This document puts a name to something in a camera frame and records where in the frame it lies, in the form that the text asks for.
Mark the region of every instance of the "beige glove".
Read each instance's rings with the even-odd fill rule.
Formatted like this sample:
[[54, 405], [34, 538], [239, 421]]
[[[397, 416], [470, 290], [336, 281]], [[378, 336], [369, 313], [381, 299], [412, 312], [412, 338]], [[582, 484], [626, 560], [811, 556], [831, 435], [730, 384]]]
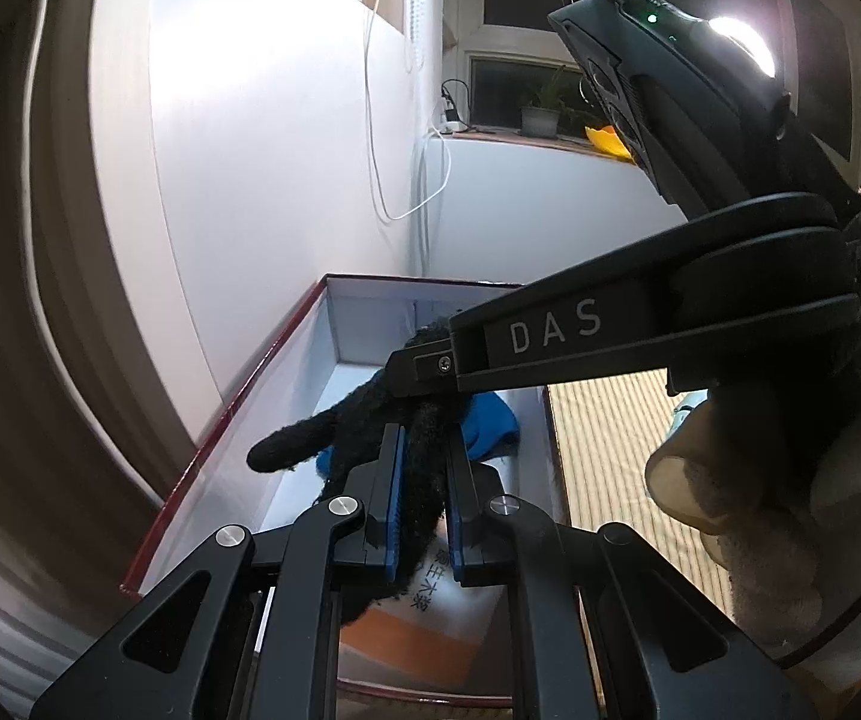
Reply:
[[[715, 391], [651, 455], [649, 493], [702, 533], [730, 572], [734, 621], [771, 656], [823, 630], [861, 591], [861, 416], [818, 466], [809, 495], [788, 489], [787, 447], [765, 388]], [[840, 692], [861, 677], [861, 615], [804, 661]]]

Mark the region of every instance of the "white wall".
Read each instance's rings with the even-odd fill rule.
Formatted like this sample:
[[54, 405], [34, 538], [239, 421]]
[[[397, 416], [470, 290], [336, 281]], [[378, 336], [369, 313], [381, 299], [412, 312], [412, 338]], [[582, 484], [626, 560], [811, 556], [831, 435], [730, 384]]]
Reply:
[[[91, 113], [107, 227], [155, 366], [194, 437], [321, 275], [409, 268], [409, 220], [381, 223], [371, 201], [370, 12], [359, 0], [95, 6]], [[98, 29], [104, 22], [115, 28]], [[438, 67], [427, 65], [439, 77]], [[399, 214], [424, 131], [418, 99], [433, 82], [417, 91], [424, 66], [380, 18], [370, 74], [377, 163]]]
[[[430, 276], [525, 284], [686, 221], [624, 162], [518, 143], [448, 146], [451, 180], [428, 206]], [[440, 149], [428, 153], [432, 187]]]

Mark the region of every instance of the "white cable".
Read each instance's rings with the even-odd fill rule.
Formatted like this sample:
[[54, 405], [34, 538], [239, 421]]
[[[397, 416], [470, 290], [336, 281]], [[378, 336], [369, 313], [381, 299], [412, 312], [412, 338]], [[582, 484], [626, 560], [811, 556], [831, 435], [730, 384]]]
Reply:
[[446, 141], [446, 138], [443, 136], [443, 133], [439, 129], [437, 129], [437, 127], [434, 127], [434, 125], [432, 124], [430, 128], [434, 131], [437, 137], [440, 138], [440, 142], [443, 143], [443, 153], [446, 153], [446, 171], [443, 174], [443, 181], [433, 194], [424, 199], [420, 204], [415, 205], [406, 213], [400, 214], [398, 217], [392, 217], [388, 214], [387, 218], [390, 218], [390, 220], [400, 221], [402, 218], [407, 218], [409, 217], [409, 215], [417, 213], [417, 211], [421, 210], [422, 207], [427, 205], [432, 199], [434, 199], [434, 197], [438, 196], [438, 194], [441, 194], [441, 192], [446, 189], [446, 185], [448, 184], [449, 180], [451, 180], [451, 163], [453, 162], [453, 158], [451, 157], [451, 146]]
[[34, 209], [30, 193], [30, 114], [33, 107], [34, 79], [37, 74], [37, 62], [40, 58], [40, 43], [43, 40], [43, 25], [46, 14], [47, 0], [37, 0], [34, 31], [30, 39], [30, 49], [27, 52], [27, 74], [24, 79], [23, 108], [20, 116], [20, 242], [23, 249], [24, 286], [40, 334], [40, 341], [43, 342], [43, 346], [50, 357], [51, 365], [64, 383], [64, 389], [70, 395], [78, 413], [91, 428], [91, 432], [98, 442], [104, 445], [107, 454], [110, 454], [113, 462], [120, 468], [124, 476], [130, 479], [155, 507], [160, 508], [163, 506], [163, 499], [154, 492], [154, 489], [147, 484], [147, 480], [137, 472], [134, 466], [131, 466], [123, 452], [107, 435], [107, 431], [104, 430], [104, 426], [100, 424], [86, 400], [83, 400], [83, 396], [70, 376], [70, 371], [64, 365], [64, 358], [61, 357], [57, 343], [54, 341], [54, 334], [47, 322], [47, 314], [44, 312], [43, 300], [40, 297], [37, 261], [34, 257]]
[[[443, 162], [445, 162], [445, 157], [446, 157], [446, 160], [448, 161], [448, 167], [446, 168], [446, 179], [441, 184], [441, 188], [437, 190], [438, 193], [440, 191], [443, 191], [443, 189], [446, 188], [446, 185], [448, 184], [448, 181], [449, 181], [449, 177], [451, 177], [449, 175], [449, 161], [451, 160], [451, 149], [446, 144], [446, 141], [443, 143], [443, 145], [445, 147], [442, 148], [440, 151], [440, 170], [441, 170], [441, 172], [445, 172], [445, 169], [443, 168]], [[425, 182], [425, 181], [427, 181], [427, 142], [424, 142], [424, 148], [421, 149], [421, 160], [420, 161], [421, 161], [421, 167], [422, 167], [421, 181]], [[430, 215], [429, 215], [429, 213], [427, 213], [427, 207], [425, 207], [427, 204], [424, 202], [421, 205], [422, 205], [422, 213], [420, 213], [417, 216], [417, 233], [418, 233], [418, 238], [419, 238], [418, 246], [419, 246], [419, 253], [421, 254], [421, 276], [424, 276], [424, 278], [427, 278], [427, 276], [429, 276], [429, 274], [430, 274], [430, 247], [431, 247], [431, 243], [430, 243]]]
[[443, 143], [443, 149], [446, 151], [446, 157], [448, 158], [448, 162], [446, 163], [446, 175], [443, 177], [443, 183], [437, 191], [429, 196], [427, 199], [424, 199], [420, 204], [414, 206], [409, 211], [404, 214], [397, 215], [396, 217], [390, 213], [387, 208], [387, 201], [383, 195], [383, 183], [380, 179], [380, 168], [376, 164], [376, 148], [374, 147], [374, 110], [371, 106], [371, 90], [370, 90], [370, 45], [371, 45], [371, 35], [374, 32], [374, 19], [376, 18], [377, 9], [380, 6], [380, 0], [374, 0], [374, 10], [367, 14], [367, 28], [364, 34], [364, 118], [367, 124], [367, 145], [368, 145], [368, 158], [370, 167], [373, 167], [373, 175], [376, 180], [376, 191], [379, 196], [380, 207], [379, 209], [376, 207], [377, 205], [377, 197], [374, 197], [374, 187], [373, 182], [371, 182], [371, 200], [374, 201], [374, 210], [377, 210], [377, 216], [380, 218], [382, 213], [382, 218], [380, 219], [384, 223], [393, 223], [394, 221], [400, 221], [404, 218], [409, 217], [412, 213], [416, 213], [419, 209], [424, 208], [434, 197], [437, 197], [441, 194], [441, 192], [446, 189], [446, 185], [448, 181], [451, 180], [451, 147], [448, 146], [446, 139], [443, 138], [443, 134], [437, 127], [434, 127], [433, 122], [431, 122], [430, 127], [437, 134], [437, 137], [440, 138], [441, 143]]

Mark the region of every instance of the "orange stripe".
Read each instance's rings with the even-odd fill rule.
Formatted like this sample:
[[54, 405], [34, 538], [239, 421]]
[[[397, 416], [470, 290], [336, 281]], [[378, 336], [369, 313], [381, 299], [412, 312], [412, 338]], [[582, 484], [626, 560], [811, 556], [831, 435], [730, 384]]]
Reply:
[[372, 608], [340, 632], [340, 643], [440, 688], [459, 688], [477, 646]]

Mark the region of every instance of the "windowsill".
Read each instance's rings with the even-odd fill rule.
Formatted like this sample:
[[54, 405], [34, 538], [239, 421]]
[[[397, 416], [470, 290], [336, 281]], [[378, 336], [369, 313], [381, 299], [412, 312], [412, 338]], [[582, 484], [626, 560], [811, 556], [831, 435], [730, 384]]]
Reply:
[[600, 151], [590, 141], [574, 138], [571, 135], [558, 135], [556, 138], [529, 138], [520, 134], [518, 129], [505, 127], [475, 127], [465, 132], [452, 132], [446, 135], [463, 141], [489, 141], [491, 143], [516, 143], [519, 146], [535, 146], [536, 148], [554, 148], [557, 151], [570, 151], [575, 154], [587, 154], [592, 157], [611, 159], [616, 162], [629, 162], [633, 160], [613, 156], [605, 151]]

